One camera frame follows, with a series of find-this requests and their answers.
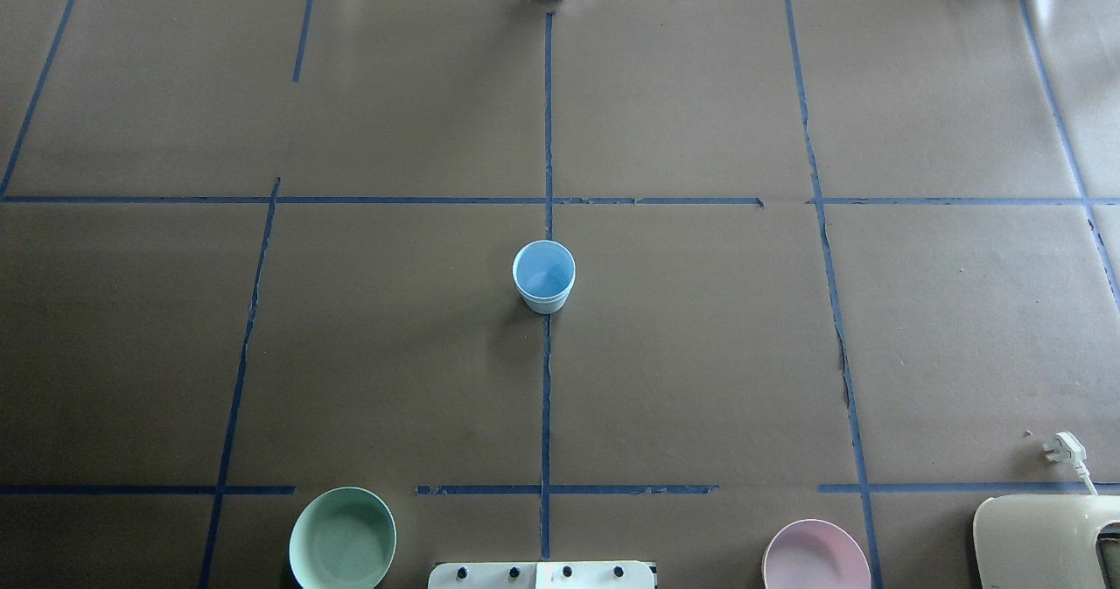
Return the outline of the green bowl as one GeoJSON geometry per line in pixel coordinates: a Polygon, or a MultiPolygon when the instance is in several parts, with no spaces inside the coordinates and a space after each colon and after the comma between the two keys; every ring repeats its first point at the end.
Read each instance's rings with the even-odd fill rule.
{"type": "Polygon", "coordinates": [[[395,560],[396,521],[375,493],[324,492],[290,533],[289,564],[300,588],[376,588],[395,560]]]}

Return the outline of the white mounting pillar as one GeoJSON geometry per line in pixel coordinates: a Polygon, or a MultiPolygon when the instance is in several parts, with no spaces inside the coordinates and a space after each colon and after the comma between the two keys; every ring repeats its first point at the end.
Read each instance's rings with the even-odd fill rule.
{"type": "Polygon", "coordinates": [[[656,588],[655,564],[640,560],[445,562],[428,588],[656,588]]]}

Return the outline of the light blue plastic cup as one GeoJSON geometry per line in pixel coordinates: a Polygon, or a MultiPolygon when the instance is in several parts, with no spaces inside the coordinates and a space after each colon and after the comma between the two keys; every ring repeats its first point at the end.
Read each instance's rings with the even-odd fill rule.
{"type": "Polygon", "coordinates": [[[529,310],[549,315],[556,314],[564,306],[575,286],[575,279],[557,279],[551,277],[533,277],[514,280],[521,301],[529,310]]]}

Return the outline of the pink bowl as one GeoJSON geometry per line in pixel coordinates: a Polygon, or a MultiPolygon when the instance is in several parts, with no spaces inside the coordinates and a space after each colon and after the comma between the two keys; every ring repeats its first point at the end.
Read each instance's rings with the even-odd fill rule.
{"type": "Polygon", "coordinates": [[[864,548],[824,520],[790,522],[760,557],[765,588],[872,588],[864,548]]]}

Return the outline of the cream toaster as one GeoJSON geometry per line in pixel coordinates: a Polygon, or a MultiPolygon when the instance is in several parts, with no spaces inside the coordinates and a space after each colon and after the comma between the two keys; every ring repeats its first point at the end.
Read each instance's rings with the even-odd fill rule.
{"type": "Polygon", "coordinates": [[[1116,494],[1005,494],[972,523],[984,588],[1117,588],[1116,494]]]}

